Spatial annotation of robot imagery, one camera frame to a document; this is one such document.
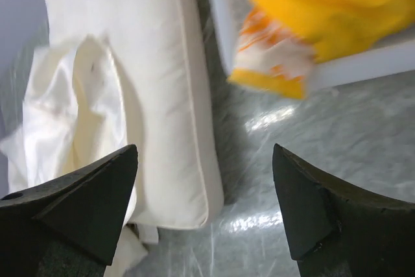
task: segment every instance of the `gray wall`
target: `gray wall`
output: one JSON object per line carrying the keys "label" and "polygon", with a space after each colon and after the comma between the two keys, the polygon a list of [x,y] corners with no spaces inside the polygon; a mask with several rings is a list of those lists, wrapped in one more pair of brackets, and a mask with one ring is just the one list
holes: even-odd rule
{"label": "gray wall", "polygon": [[[0,0],[0,79],[10,63],[34,36],[47,13],[44,0]],[[5,129],[0,110],[0,138]],[[7,159],[0,155],[0,197],[7,192]]]}

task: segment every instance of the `marble floor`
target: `marble floor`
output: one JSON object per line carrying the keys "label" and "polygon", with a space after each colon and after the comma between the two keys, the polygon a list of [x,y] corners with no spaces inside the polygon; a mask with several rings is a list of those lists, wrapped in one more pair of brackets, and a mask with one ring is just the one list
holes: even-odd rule
{"label": "marble floor", "polygon": [[[199,1],[199,9],[225,207],[201,230],[160,230],[160,244],[127,277],[299,276],[272,180],[275,143],[348,182],[415,201],[415,71],[319,91],[306,101],[246,91],[226,83],[209,6]],[[45,43],[45,34],[36,43]],[[28,64],[30,49],[0,82],[9,131],[21,120],[16,103]]]}

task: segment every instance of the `orange and white fabric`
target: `orange and white fabric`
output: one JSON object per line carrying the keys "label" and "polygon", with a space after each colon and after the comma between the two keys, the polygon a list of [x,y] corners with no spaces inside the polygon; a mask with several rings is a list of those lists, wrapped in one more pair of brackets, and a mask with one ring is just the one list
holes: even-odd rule
{"label": "orange and white fabric", "polygon": [[246,17],[230,82],[286,97],[303,98],[303,82],[314,67],[313,48],[255,8]]}

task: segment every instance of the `yellow cloth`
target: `yellow cloth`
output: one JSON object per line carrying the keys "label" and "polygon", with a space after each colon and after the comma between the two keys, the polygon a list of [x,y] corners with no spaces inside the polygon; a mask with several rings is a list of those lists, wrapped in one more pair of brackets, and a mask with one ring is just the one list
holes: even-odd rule
{"label": "yellow cloth", "polygon": [[[267,29],[262,28],[254,40],[250,38],[255,49],[250,46],[250,51],[238,50],[235,69],[229,81],[276,91],[295,98],[305,96],[304,84],[308,70],[304,73],[297,71],[294,77],[290,77],[290,75],[276,75],[275,68],[284,67],[282,72],[289,72],[292,62],[288,66],[274,64],[266,69],[261,66],[269,66],[268,61],[262,63],[257,61],[261,64],[250,66],[248,53],[256,56],[258,60],[270,54],[264,52],[265,48],[268,50],[271,48],[268,44],[269,34],[273,36],[277,34],[281,37],[278,34],[281,34],[280,30],[284,27],[284,34],[288,30],[292,37],[313,48],[314,62],[319,63],[363,52],[379,39],[415,22],[415,0],[251,0],[251,2],[255,6],[253,12],[262,12],[270,21],[275,21],[281,27],[277,32],[275,27],[272,32],[269,32],[269,26]],[[248,16],[245,23],[250,20],[252,16]],[[246,27],[244,28],[241,36],[244,36],[246,43],[244,33]],[[267,42],[258,41],[259,35],[262,39],[264,31],[268,32]],[[279,45],[285,42],[286,40],[277,40]],[[304,55],[299,54],[299,56],[305,60]]]}

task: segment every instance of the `black object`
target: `black object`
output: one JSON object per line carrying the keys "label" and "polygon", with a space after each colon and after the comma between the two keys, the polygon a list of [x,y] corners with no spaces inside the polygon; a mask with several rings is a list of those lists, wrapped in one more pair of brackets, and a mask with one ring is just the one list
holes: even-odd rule
{"label": "black object", "polygon": [[102,276],[137,173],[129,145],[0,200],[0,276]]}
{"label": "black object", "polygon": [[302,277],[415,276],[415,204],[347,183],[279,145],[272,165]]}

